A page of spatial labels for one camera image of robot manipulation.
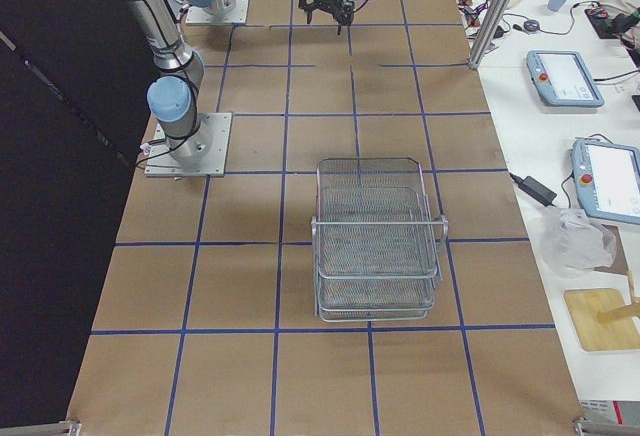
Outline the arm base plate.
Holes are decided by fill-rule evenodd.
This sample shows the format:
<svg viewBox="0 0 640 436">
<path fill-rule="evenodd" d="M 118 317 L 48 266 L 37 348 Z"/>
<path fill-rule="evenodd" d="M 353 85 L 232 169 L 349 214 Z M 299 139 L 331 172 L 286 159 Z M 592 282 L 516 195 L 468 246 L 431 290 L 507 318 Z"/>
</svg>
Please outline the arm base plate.
<svg viewBox="0 0 640 436">
<path fill-rule="evenodd" d="M 156 124 L 149 160 L 143 162 L 148 177 L 200 177 L 225 175 L 231 134 L 231 113 L 199 113 L 199 130 L 176 151 L 168 153 L 164 131 Z"/>
<path fill-rule="evenodd" d="M 186 0 L 187 25 L 242 25 L 246 23 L 249 0 Z"/>
</svg>

